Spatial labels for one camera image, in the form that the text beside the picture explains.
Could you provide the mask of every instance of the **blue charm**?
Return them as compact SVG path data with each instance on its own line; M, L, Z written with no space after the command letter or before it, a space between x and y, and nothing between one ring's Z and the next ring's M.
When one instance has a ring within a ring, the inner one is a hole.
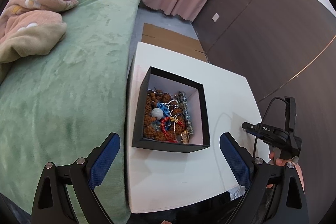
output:
M157 103L156 104L156 107L157 108L160 108L162 111L163 111L163 115L165 116L165 117L169 117L169 108L168 107L166 107L164 104L162 104L162 103Z

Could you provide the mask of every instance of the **dark brown wall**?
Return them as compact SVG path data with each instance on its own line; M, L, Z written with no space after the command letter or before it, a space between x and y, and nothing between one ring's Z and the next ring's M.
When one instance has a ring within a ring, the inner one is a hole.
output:
M193 26L210 63L247 78L261 115L271 98L295 97L310 223L318 223L336 196L334 42L289 80L336 35L336 18L317 0L208 0ZM283 127L283 105L271 110L269 123Z

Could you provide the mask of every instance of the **wall outlet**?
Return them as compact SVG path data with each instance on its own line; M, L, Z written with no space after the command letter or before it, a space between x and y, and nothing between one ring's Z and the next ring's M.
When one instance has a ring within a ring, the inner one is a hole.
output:
M216 22L218 18L219 18L219 15L216 13L216 14L212 17L212 20L213 20L214 22Z

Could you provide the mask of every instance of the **bed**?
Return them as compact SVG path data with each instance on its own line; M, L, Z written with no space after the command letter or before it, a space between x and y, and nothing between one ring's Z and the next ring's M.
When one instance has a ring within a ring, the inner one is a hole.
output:
M68 29L49 55L16 61L0 86L0 192L31 213L44 165L86 157L110 132L123 143L129 43L140 0L80 0L62 13ZM68 188L80 223L86 223ZM126 223L121 146L95 192Z

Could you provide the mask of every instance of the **blue gripper pad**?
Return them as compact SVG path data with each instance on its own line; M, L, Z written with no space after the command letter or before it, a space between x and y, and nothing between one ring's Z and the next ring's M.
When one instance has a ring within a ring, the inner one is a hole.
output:
M96 162L93 164L90 173L89 186L93 190L96 186L102 184L110 166L115 159L120 148L120 137L114 134L107 144L106 148L100 154Z
M219 146L238 184L247 190L251 185L249 168L225 133L219 139Z

